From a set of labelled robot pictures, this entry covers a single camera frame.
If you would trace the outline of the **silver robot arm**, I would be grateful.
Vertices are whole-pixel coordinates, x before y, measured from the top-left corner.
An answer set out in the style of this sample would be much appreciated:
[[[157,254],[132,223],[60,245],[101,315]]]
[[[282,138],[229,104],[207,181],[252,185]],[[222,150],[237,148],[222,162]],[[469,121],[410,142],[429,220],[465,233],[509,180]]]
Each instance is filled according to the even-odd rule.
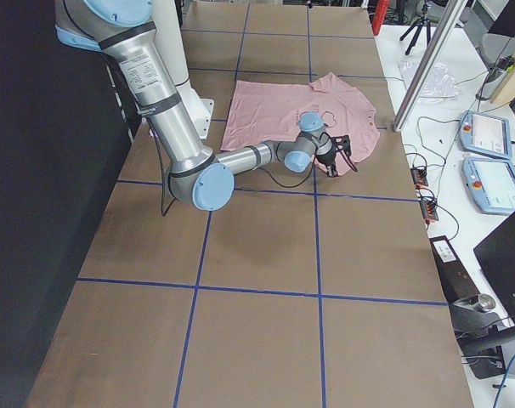
[[[268,140],[215,154],[201,142],[180,93],[182,86],[172,79],[155,44],[159,27],[173,30],[168,38],[171,54],[180,68],[187,67],[174,4],[159,11],[151,1],[57,1],[54,6],[62,43],[101,53],[119,66],[138,113],[156,136],[158,153],[170,159],[161,171],[162,191],[175,201],[215,211],[231,198],[238,173],[271,162],[301,173],[317,160],[334,178],[337,158],[349,159],[348,138],[332,138],[314,112],[302,114],[293,141]]]

